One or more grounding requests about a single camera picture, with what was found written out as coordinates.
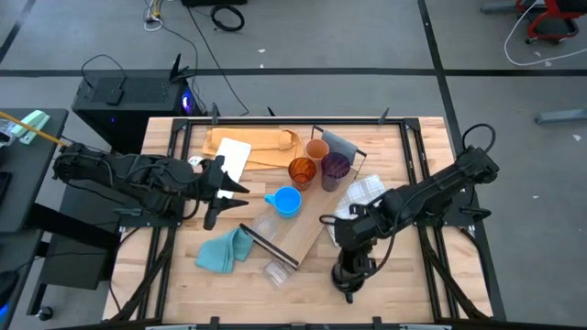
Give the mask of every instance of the red chair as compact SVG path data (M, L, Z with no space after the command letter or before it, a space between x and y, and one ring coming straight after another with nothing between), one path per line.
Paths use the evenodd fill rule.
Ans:
M515 7L522 14L530 5L527 0L517 0ZM544 0L544 5L536 5L526 17L531 24L528 27L526 44L538 39L548 39L558 44L560 41L575 37L579 28L574 19L587 14L586 0Z

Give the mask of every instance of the floor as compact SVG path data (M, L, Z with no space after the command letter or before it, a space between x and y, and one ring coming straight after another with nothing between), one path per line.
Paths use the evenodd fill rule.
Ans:
M220 65L249 69L229 75L252 115L444 116L453 140L485 122L498 139L491 152L499 179L478 189L497 280L510 321L587 325L587 206L581 198L587 169L587 126L537 126L541 112L585 106L585 54L518 68L503 43L515 15L486 16L488 0L250 0L241 6L239 33L215 31L194 13ZM140 0L3 0L0 2L0 107L69 109L92 56L106 53L125 69L169 69L178 52L195 65L185 41L160 30L146 32ZM164 1L166 27L192 40L198 68L216 68L179 1ZM426 26L422 14L430 17ZM227 23L230 17L220 17ZM580 29L587 19L579 19ZM585 47L587 33L555 47L524 44L523 27L508 46L516 61L537 61ZM114 69L97 60L89 69ZM276 69L305 68L304 71ZM313 70L330 68L330 71ZM197 78L201 97L223 116L243 109L220 76ZM71 114L64 135L107 148ZM483 145L484 134L470 143ZM65 187L49 177L39 194L58 209ZM99 321L107 295L49 288L45 301L56 316L47 323L24 315L39 272L35 265L12 328L44 329Z

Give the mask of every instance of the desk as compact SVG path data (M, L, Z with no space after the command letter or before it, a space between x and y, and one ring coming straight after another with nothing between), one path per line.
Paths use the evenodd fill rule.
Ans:
M441 117L422 117L419 120L428 166L431 173L435 173L453 162L445 123ZM320 126L355 143L368 154L360 177L379 174L388 188L408 183L397 126ZM152 118L143 153L166 154L171 127L172 118ZM310 138L311 125L275 127L294 130L303 141ZM206 130L206 126L197 126L192 130L188 158L200 153ZM414 154L414 137L410 139ZM178 143L175 155L180 155L180 151L181 143ZM418 164L415 166L418 168L417 179L421 180ZM373 316L381 316L385 323L433 321L417 230L412 227L397 235L390 260L355 294L352 305L345 303L342 293L330 282L330 269L338 251L326 229L310 249L300 269L279 290L274 290L260 273L272 256L258 246L253 247L245 262L236 263L232 274L218 275L194 265L203 242L226 233L240 223L249 226L266 207L263 195L274 191L286 179L285 169L245 171L240 182L250 189L250 193L237 193L234 198L248 200L248 206L222 213L212 231L202 228L205 208L178 228L163 315L165 324L208 324L212 316L219 316L221 324L368 324ZM186 204L186 210L191 211L193 207L193 203ZM475 247L455 228L448 227L443 231L453 277L482 312L491 314ZM112 284L121 302L130 297L143 278L150 237L151 229L142 228L119 250ZM373 256L382 258L386 248L387 242L380 241L373 250ZM438 276L436 279L441 309L444 315L448 315L443 285ZM158 282L155 281L151 292L156 293L157 288ZM153 315L154 293L150 296L148 317ZM109 298L104 318L115 313L116 307Z
M1 111L22 119L35 109L3 109ZM68 112L65 109L44 109L51 116L43 131L59 137L65 126ZM41 137L35 137L29 146L15 141L12 146L0 148L0 171L12 173L6 195L0 203L0 271L13 270L27 260L33 259L40 245L43 231L27 229L15 232L26 223L28 213L37 198L40 185L45 178L55 144ZM7 314L0 322L1 329L7 329L17 308L17 302L27 281L31 265L18 272L17 286L8 302Z

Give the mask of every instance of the cup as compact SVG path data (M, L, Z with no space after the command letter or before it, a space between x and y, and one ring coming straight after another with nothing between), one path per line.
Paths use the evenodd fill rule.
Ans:
M292 178L293 186L303 192L310 188L312 179L316 176L316 165L307 158L294 159L290 163L287 172Z
M349 174L349 159L337 152L330 152L321 162L322 167L322 189L332 193L335 191L344 177Z
M329 151L330 147L323 139L313 139L305 145L305 154L317 167L320 166L320 161Z
M277 214L285 219L295 217L302 206L302 194L294 187L282 187L275 194L266 194L265 202L273 205Z

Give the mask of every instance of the black table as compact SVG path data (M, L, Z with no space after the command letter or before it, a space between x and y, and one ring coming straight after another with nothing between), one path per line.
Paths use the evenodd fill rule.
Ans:
M35 109L0 111L22 119L33 110ZM65 109L43 109L43 111L51 118L42 131L54 137L60 137L68 111ZM55 148L54 143L42 137L35 137L28 146L15 141L10 147L0 148L2 161L0 171L12 173L12 179L0 203L0 271L14 270L27 260L32 260L38 253L42 254L47 248L47 245L41 244L42 230L23 229L23 227L37 199ZM30 268L29 263L18 270L18 283L8 301L6 314L2 316L0 329L7 329L10 325Z

